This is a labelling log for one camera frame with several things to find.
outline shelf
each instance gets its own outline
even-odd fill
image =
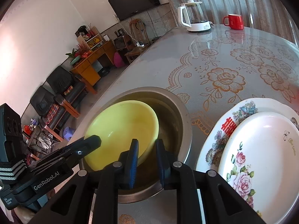
[[[94,39],[95,37],[97,37],[99,34],[95,35],[94,37],[90,38],[89,40],[86,41],[86,43],[92,39]]]
[[[97,43],[95,46],[97,46],[98,44],[100,44],[103,40],[101,40],[99,43]],[[93,46],[92,48],[90,48],[91,50],[95,47]]]

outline glass kettle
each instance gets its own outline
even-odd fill
[[[200,8],[202,2],[188,0],[178,7],[178,22],[190,32],[203,32],[211,29],[210,22]]]

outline red mug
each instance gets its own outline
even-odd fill
[[[228,18],[228,24],[225,24],[224,20]],[[244,22],[241,15],[238,14],[229,14],[228,16],[223,18],[223,24],[225,26],[231,27],[231,29],[235,30],[243,30]]]

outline dining table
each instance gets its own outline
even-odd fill
[[[299,48],[265,31],[215,24],[192,33],[176,27],[139,56],[87,113],[69,143],[84,136],[95,113],[113,97],[138,87],[166,89],[185,104],[192,122],[186,164],[197,157],[215,123],[249,98],[271,98],[299,114]],[[175,224],[176,191],[118,204],[120,224]]]

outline pink rose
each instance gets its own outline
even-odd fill
[[[241,167],[245,163],[245,155],[242,152],[237,153],[236,163],[239,167]]]
[[[249,200],[246,200],[246,202],[253,209],[253,197],[251,196]]]
[[[232,175],[229,184],[246,200],[251,190],[251,180],[252,178],[247,173],[241,172],[238,175]]]

